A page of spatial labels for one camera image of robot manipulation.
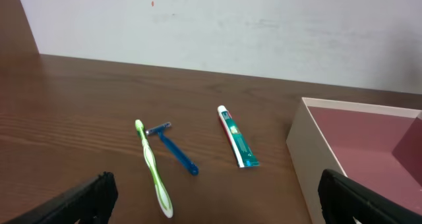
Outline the green white toothbrush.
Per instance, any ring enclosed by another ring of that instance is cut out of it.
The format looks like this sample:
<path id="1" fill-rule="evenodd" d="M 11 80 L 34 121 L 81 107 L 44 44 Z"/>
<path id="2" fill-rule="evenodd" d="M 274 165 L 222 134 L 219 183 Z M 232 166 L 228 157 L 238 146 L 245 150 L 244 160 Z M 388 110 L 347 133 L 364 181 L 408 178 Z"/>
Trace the green white toothbrush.
<path id="1" fill-rule="evenodd" d="M 150 170 L 151 176 L 154 181 L 154 187 L 155 187 L 158 203 L 164 215 L 170 219 L 173 217 L 173 213 L 174 213 L 173 205 L 171 203 L 169 194 L 167 193 L 167 190 L 161 180 L 159 172 L 157 170 L 156 160 L 155 160 L 153 151 L 151 147 L 149 146 L 148 139 L 144 132 L 144 125 L 141 122 L 141 120 L 137 119 L 135 121 L 135 128 L 142 142 L 142 149 L 143 149 L 145 162 Z"/>

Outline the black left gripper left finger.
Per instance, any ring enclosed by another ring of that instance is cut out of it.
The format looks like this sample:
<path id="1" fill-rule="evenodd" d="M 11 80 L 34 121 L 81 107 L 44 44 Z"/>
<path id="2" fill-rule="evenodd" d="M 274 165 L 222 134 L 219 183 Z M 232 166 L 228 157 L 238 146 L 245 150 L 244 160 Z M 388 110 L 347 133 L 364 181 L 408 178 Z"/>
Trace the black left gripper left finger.
<path id="1" fill-rule="evenodd" d="M 117 199 L 114 174 L 103 172 L 6 224 L 107 224 Z"/>

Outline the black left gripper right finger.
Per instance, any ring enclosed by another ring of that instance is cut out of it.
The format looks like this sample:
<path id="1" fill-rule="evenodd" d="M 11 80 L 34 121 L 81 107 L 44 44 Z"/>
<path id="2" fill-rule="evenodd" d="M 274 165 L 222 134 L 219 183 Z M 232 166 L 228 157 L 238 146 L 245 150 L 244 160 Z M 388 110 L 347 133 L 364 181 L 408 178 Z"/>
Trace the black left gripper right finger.
<path id="1" fill-rule="evenodd" d="M 322 216 L 326 224 L 418 224 L 412 212 L 332 169 L 322 172 L 318 185 Z"/>

